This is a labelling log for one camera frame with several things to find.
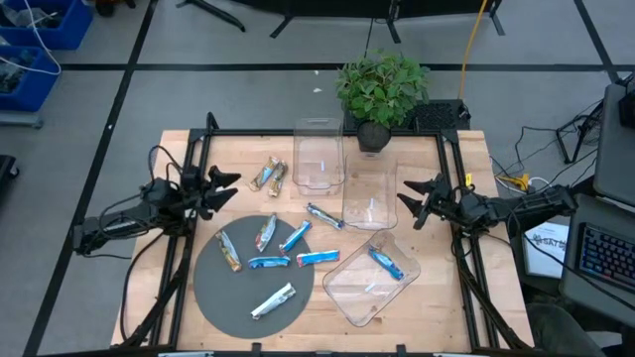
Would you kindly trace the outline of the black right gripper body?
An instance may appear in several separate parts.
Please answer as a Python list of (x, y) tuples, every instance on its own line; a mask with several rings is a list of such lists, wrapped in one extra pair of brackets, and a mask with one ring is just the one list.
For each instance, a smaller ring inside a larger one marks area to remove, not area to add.
[(414, 228), (420, 230), (430, 214), (449, 220), (462, 227), (472, 226), (485, 216), (485, 198), (474, 192), (474, 186), (451, 188), (443, 174), (435, 178), (437, 188), (425, 194), (426, 216), (415, 218)]

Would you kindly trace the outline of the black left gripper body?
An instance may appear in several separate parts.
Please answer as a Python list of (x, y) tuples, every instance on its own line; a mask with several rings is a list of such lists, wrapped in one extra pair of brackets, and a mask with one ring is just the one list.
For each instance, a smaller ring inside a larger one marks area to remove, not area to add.
[(211, 183), (202, 175), (200, 167), (188, 166), (181, 174), (180, 194), (182, 211), (186, 218), (198, 216), (203, 220), (213, 217), (211, 208), (205, 201), (205, 195), (211, 189)]

